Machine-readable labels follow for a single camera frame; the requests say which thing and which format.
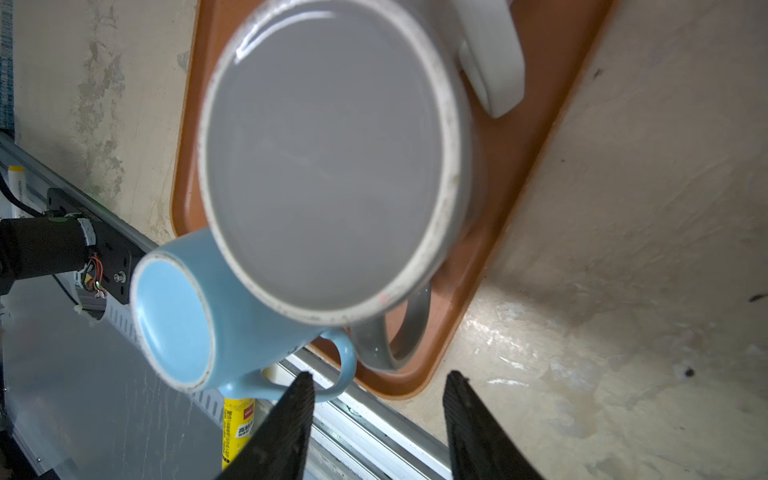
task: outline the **gray mug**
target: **gray mug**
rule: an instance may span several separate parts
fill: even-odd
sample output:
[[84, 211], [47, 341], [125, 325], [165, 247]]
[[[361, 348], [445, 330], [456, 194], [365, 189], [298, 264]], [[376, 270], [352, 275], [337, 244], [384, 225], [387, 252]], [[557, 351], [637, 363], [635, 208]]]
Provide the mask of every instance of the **gray mug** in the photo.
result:
[[[465, 219], [460, 68], [489, 114], [521, 99], [505, 0], [276, 0], [231, 38], [204, 99], [200, 189], [225, 260], [281, 315], [350, 326], [372, 369], [415, 352]], [[390, 343], [384, 315], [405, 300]]]

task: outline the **yellow tube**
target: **yellow tube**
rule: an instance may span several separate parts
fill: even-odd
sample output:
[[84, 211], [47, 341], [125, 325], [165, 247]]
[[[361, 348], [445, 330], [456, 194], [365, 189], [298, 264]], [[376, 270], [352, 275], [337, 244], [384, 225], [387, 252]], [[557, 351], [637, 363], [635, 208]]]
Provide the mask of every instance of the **yellow tube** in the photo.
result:
[[240, 453], [253, 434], [253, 399], [224, 399], [224, 429], [221, 442], [221, 468]]

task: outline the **cable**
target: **cable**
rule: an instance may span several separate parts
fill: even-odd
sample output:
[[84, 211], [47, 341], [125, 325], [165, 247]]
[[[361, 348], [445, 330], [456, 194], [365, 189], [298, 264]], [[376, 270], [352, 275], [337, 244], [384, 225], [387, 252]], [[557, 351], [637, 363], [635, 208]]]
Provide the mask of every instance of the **cable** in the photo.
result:
[[102, 285], [102, 280], [104, 279], [104, 264], [101, 262], [101, 259], [98, 257], [97, 253], [94, 253], [91, 257], [91, 260], [95, 262], [96, 265], [96, 271], [94, 272], [94, 277], [91, 279], [90, 282], [88, 282], [88, 290], [89, 292], [92, 292], [94, 290], [97, 290], [99, 293], [101, 293], [102, 296], [107, 296], [107, 290]]
[[21, 200], [16, 198], [16, 196], [11, 192], [11, 189], [8, 188], [8, 184], [5, 182], [5, 178], [3, 178], [2, 175], [0, 175], [0, 192], [2, 192], [3, 197], [7, 198], [9, 202], [14, 204], [16, 207], [21, 208], [24, 212], [32, 215], [33, 217], [44, 217], [45, 215], [41, 214], [34, 208], [24, 205]]
[[57, 276], [55, 276], [55, 275], [51, 275], [51, 276], [53, 277], [53, 280], [56, 280], [56, 283], [58, 283], [58, 285], [61, 287], [61, 290], [62, 290], [64, 293], [66, 293], [66, 294], [67, 294], [67, 296], [69, 297], [69, 299], [70, 299], [70, 300], [72, 300], [72, 303], [74, 303], [75, 305], [80, 305], [80, 303], [79, 303], [77, 300], [75, 300], [75, 299], [74, 299], [74, 297], [72, 296], [72, 294], [71, 294], [71, 293], [69, 293], [69, 290], [67, 290], [67, 287], [66, 287], [66, 286], [64, 286], [64, 284], [61, 282], [61, 280], [59, 280], [59, 279], [58, 279], [58, 277], [57, 277]]
[[85, 282], [85, 277], [91, 271], [91, 265], [95, 265], [94, 264], [94, 259], [88, 258], [88, 263], [85, 264], [85, 266], [83, 267], [83, 270], [78, 271], [78, 275], [79, 275], [78, 280], [80, 282], [80, 286], [85, 288], [88, 292], [91, 291], [91, 288], [89, 287], [90, 282], [86, 283]]

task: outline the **black cable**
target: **black cable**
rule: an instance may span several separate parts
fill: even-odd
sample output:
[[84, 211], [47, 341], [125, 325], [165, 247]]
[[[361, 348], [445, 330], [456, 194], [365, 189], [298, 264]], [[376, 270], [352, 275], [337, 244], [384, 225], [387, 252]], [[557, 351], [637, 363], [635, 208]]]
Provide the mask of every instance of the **black cable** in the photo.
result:
[[5, 182], [5, 178], [0, 175], [0, 192], [2, 192], [3, 197], [7, 198], [9, 202], [14, 204], [16, 207], [21, 208], [24, 212], [32, 215], [33, 217], [43, 217], [44, 215], [35, 210], [34, 208], [24, 205], [21, 200], [16, 198], [16, 196], [11, 192], [11, 189], [8, 188], [8, 184]]
[[69, 293], [69, 290], [67, 290], [67, 287], [64, 286], [64, 284], [61, 282], [61, 280], [59, 280], [58, 277], [55, 276], [55, 275], [51, 275], [51, 276], [53, 277], [53, 280], [56, 280], [56, 283], [58, 283], [58, 285], [61, 287], [61, 289], [64, 291], [64, 293], [67, 294], [69, 299], [72, 300], [72, 303], [74, 303], [75, 305], [80, 305], [80, 303], [77, 300], [74, 299], [72, 294]]

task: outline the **metal frame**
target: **metal frame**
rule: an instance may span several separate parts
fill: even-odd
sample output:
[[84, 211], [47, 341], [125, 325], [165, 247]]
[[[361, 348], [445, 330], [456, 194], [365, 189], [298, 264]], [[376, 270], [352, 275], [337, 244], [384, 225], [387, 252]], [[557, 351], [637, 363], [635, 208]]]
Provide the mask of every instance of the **metal frame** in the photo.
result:
[[[145, 252], [157, 247], [155, 242], [109, 209], [16, 146], [10, 137], [0, 134], [0, 167], [7, 170], [11, 164], [25, 167], [28, 198], [40, 210], [45, 209], [48, 188], [59, 187]], [[110, 297], [107, 309], [104, 318], [136, 345], [130, 306], [121, 305]], [[301, 349], [278, 364], [276, 381], [287, 385], [300, 370], [311, 372], [323, 387], [331, 386], [339, 375], [335, 368], [309, 350]], [[190, 397], [221, 426], [223, 398], [218, 391], [207, 390]], [[266, 412], [270, 406], [268, 402], [262, 402], [260, 407]], [[310, 454], [307, 468], [319, 478], [332, 478], [342, 472], [359, 478], [452, 477], [449, 451], [445, 445], [357, 384], [352, 384], [338, 399], [316, 405], [311, 445], [320, 456]], [[321, 458], [325, 453], [333, 458]]]

